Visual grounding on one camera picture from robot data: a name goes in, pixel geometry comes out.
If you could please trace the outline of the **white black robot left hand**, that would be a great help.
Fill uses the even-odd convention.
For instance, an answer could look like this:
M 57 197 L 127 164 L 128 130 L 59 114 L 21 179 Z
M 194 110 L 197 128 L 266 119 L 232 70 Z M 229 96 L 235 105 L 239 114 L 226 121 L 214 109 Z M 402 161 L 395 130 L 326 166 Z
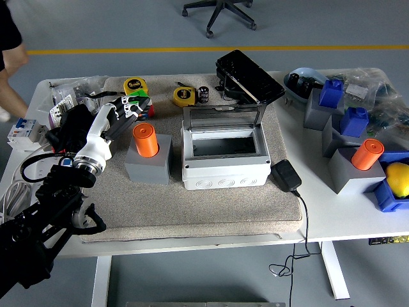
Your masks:
M 89 129 L 86 144 L 77 152 L 73 166 L 94 175 L 101 174 L 106 161 L 112 157 L 111 143 L 137 121 L 150 102 L 148 96 L 126 95 L 104 104 Z

